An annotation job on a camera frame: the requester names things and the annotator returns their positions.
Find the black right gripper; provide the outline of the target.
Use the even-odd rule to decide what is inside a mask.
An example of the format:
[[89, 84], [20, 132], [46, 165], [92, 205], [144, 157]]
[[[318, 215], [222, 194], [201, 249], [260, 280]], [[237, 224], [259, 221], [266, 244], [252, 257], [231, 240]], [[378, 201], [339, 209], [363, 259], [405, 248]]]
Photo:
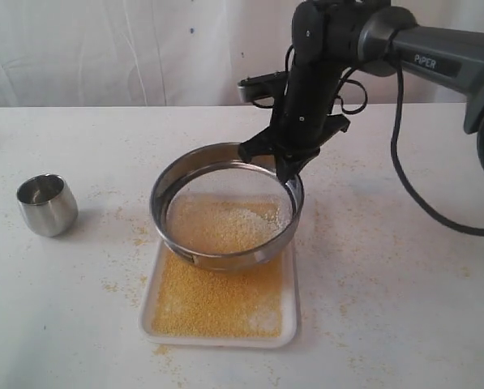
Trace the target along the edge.
[[316, 157], [322, 144], [323, 126], [330, 114], [343, 62], [295, 60], [277, 119], [270, 127], [238, 145], [238, 156], [252, 162], [257, 156], [274, 156], [280, 182], [299, 175], [306, 160]]

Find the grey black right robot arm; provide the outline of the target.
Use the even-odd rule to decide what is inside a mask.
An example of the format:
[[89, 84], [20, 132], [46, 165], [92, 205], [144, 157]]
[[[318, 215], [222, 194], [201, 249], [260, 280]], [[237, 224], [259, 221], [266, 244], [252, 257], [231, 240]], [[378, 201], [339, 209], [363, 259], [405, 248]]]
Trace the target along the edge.
[[246, 100], [272, 98], [268, 127], [239, 146], [245, 162], [274, 157], [282, 182], [298, 174], [349, 120], [332, 113], [347, 70], [403, 70], [464, 95], [464, 130], [484, 169], [484, 33], [429, 28], [388, 1], [305, 1], [293, 13], [289, 69], [242, 81]]

